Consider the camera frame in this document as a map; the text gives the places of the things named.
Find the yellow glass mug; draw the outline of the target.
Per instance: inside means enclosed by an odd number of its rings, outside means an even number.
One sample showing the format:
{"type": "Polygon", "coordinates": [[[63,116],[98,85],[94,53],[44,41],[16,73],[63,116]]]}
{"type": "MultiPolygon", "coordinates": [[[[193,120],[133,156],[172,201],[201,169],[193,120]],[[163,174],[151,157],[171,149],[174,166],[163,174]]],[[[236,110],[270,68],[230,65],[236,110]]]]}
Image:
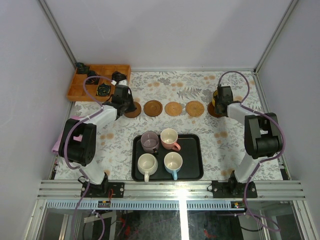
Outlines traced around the yellow glass mug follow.
{"type": "Polygon", "coordinates": [[[215,90],[212,94],[212,100],[211,103],[215,107],[216,106],[216,100],[218,99],[218,91],[215,90]]]}

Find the dark brown wooden coaster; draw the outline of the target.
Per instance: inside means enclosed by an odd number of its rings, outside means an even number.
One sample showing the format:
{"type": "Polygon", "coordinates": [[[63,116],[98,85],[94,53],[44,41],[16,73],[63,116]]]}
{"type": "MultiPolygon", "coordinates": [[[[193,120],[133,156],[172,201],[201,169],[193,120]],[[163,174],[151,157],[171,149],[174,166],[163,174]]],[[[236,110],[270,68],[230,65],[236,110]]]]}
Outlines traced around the dark brown wooden coaster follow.
{"type": "Polygon", "coordinates": [[[134,106],[136,107],[136,109],[134,111],[132,111],[132,112],[125,113],[124,116],[127,117],[127,118],[136,118],[142,112],[141,105],[136,101],[134,101],[133,103],[134,103],[134,106]]]}

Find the reddish brown wooden coaster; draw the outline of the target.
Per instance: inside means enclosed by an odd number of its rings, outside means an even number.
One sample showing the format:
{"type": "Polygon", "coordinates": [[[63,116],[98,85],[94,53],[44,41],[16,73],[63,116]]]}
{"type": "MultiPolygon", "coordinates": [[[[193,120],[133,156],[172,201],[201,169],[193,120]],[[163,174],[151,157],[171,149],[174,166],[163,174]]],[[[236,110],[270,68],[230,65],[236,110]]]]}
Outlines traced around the reddish brown wooden coaster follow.
{"type": "Polygon", "coordinates": [[[221,115],[221,114],[217,114],[216,112],[215,112],[215,107],[214,107],[214,105],[210,102],[209,104],[208,104],[208,106],[207,106],[207,111],[208,111],[208,113],[212,116],[212,117],[215,117],[215,118],[221,118],[221,117],[223,117],[223,115],[221,115]]]}

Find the light brown wooden coaster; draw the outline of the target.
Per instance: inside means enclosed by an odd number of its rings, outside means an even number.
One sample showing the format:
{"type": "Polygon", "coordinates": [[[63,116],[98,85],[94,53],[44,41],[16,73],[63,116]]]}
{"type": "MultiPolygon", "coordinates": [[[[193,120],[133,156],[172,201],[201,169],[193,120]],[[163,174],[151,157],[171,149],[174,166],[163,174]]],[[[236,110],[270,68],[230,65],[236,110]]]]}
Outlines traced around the light brown wooden coaster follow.
{"type": "Polygon", "coordinates": [[[149,117],[157,117],[163,111],[163,105],[157,100],[150,100],[143,107],[144,113],[149,117]]]}

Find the woven rattan coaster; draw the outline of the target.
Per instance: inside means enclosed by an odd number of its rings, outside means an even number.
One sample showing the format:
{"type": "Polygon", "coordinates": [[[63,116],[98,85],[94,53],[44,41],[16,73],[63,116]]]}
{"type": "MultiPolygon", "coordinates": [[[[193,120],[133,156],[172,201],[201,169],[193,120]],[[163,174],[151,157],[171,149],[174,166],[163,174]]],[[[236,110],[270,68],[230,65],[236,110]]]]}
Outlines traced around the woven rattan coaster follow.
{"type": "Polygon", "coordinates": [[[183,110],[182,105],[175,101],[167,103],[164,109],[165,112],[172,117],[179,116],[183,110]]]}
{"type": "Polygon", "coordinates": [[[192,117],[199,117],[204,113],[205,108],[204,105],[199,101],[190,101],[186,104],[185,110],[188,115],[192,117]]]}

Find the pink ceramic mug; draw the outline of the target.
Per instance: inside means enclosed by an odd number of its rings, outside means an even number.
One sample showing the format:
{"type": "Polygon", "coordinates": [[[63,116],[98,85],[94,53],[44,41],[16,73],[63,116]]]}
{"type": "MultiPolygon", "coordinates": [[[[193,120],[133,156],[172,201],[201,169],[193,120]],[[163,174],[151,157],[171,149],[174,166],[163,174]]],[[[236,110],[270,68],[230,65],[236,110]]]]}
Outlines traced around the pink ceramic mug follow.
{"type": "Polygon", "coordinates": [[[162,146],[167,150],[180,151],[181,146],[178,144],[178,133],[172,129],[164,129],[160,134],[162,146]]]}

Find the light blue mug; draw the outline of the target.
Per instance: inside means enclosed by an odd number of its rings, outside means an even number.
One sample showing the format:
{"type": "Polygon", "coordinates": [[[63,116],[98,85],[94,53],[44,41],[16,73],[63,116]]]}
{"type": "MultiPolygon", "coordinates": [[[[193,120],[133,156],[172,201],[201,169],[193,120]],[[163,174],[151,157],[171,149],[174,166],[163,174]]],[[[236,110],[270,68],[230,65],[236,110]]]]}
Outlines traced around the light blue mug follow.
{"type": "Polygon", "coordinates": [[[177,152],[169,152],[165,155],[164,160],[165,170],[172,175],[174,181],[178,180],[178,172],[182,168],[183,158],[177,152]]]}

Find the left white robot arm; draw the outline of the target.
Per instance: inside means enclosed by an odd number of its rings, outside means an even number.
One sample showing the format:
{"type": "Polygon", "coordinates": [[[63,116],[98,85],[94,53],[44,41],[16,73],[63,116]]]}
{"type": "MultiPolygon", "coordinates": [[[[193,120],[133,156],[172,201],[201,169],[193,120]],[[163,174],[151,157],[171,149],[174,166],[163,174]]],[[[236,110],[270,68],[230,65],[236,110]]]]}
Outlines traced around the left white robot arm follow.
{"type": "Polygon", "coordinates": [[[117,85],[111,101],[100,104],[97,112],[66,121],[60,140],[58,155],[64,158],[71,170],[79,170],[92,185],[92,191],[98,197],[105,197],[110,190],[104,182],[105,172],[96,160],[97,132],[122,115],[136,110],[131,89],[127,85],[117,85]]]}

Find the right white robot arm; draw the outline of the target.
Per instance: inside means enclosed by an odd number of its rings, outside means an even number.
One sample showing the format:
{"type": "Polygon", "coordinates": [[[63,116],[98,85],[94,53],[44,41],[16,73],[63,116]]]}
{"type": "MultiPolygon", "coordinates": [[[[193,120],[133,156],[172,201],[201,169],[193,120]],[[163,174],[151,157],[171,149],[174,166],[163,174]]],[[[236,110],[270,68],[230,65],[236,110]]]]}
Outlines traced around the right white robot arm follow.
{"type": "Polygon", "coordinates": [[[258,166],[283,151],[285,140],[276,114],[258,113],[235,101],[231,87],[219,84],[213,99],[217,115],[231,118],[244,127],[245,155],[234,171],[236,180],[227,188],[229,194],[237,198],[245,193],[245,183],[256,174],[258,166]]]}

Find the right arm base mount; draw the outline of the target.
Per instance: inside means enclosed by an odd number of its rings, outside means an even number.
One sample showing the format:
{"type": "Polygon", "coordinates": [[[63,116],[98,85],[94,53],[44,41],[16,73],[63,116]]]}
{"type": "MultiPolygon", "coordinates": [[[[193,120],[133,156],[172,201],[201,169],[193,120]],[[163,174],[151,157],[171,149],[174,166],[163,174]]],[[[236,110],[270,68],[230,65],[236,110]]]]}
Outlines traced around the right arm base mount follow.
{"type": "Polygon", "coordinates": [[[253,181],[247,185],[238,182],[235,177],[230,177],[226,182],[212,180],[206,190],[212,193],[216,199],[243,199],[244,197],[256,199],[258,197],[257,188],[253,181]]]}

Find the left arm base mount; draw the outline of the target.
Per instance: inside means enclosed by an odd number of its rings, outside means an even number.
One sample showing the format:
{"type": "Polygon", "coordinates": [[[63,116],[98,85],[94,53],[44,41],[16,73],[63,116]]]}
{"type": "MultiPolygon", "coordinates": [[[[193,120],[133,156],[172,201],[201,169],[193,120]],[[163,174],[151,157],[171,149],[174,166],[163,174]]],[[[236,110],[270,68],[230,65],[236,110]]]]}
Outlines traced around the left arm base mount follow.
{"type": "Polygon", "coordinates": [[[119,199],[124,197],[125,183],[124,182],[110,182],[108,176],[105,175],[101,184],[90,183],[89,188],[86,191],[88,182],[84,176],[81,176],[77,180],[81,185],[81,196],[85,198],[108,198],[119,199]]]}

